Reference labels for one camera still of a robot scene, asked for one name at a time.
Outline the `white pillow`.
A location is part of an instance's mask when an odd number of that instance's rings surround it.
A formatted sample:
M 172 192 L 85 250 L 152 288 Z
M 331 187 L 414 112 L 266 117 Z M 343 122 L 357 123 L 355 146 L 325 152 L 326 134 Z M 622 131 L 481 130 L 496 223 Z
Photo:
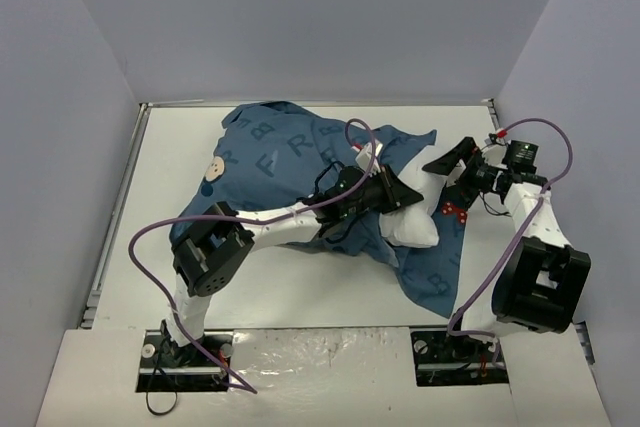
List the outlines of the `white pillow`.
M 439 243 L 432 216 L 438 206 L 446 178 L 425 172 L 426 160 L 414 157 L 399 174 L 399 179 L 423 199 L 410 206 L 379 216 L 382 237 L 396 247 L 428 249 Z

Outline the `blue letter print pillowcase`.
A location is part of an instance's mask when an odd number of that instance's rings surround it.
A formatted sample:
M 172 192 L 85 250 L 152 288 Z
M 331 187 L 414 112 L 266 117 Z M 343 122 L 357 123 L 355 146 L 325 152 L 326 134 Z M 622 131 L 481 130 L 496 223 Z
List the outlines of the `blue letter print pillowcase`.
M 203 214 L 216 202 L 236 211 L 263 211 L 292 205 L 314 187 L 325 191 L 338 179 L 338 168 L 355 162 L 352 143 L 371 135 L 384 144 L 379 160 L 399 176 L 414 157 L 426 164 L 444 148 L 439 133 L 403 132 L 392 125 L 369 132 L 320 117 L 291 102 L 265 102 L 236 107 L 222 121 L 223 136 L 200 185 L 182 216 Z M 442 197 L 432 218 L 439 243 L 432 248 L 396 247 L 380 233 L 378 213 L 348 224 L 322 247 L 340 254 L 366 253 L 394 268 L 405 295 L 442 317 L 451 315 L 457 297 L 465 227 L 441 213 Z

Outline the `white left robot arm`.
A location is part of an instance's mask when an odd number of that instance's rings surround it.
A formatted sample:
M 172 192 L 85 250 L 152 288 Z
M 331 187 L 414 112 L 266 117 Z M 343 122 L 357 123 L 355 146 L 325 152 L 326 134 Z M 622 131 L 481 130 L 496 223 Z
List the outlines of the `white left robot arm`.
M 311 195 L 286 208 L 249 212 L 225 202 L 211 205 L 207 220 L 191 223 L 172 241 L 176 289 L 172 313 L 162 327 L 168 336 L 165 353 L 179 365 L 198 359 L 211 298 L 230 283 L 251 251 L 329 239 L 346 221 L 371 212 L 393 213 L 423 200 L 383 165 L 375 174 L 343 167 L 328 190 L 315 186 Z

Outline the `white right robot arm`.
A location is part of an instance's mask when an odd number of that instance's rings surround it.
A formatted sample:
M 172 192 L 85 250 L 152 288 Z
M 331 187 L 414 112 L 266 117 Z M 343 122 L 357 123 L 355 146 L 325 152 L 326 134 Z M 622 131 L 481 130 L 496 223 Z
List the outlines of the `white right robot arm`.
M 516 233 L 497 264 L 470 298 L 453 314 L 443 336 L 446 353 L 465 360 L 475 353 L 487 328 L 463 325 L 462 318 L 486 290 L 497 322 L 536 333 L 562 333 L 573 320 L 591 269 L 590 256 L 575 249 L 562 233 L 551 205 L 551 180 L 534 165 L 538 147 L 508 141 L 502 160 L 492 164 L 488 151 L 463 138 L 423 171 L 442 176 L 462 169 L 451 186 L 469 208 L 483 194 L 500 198 Z

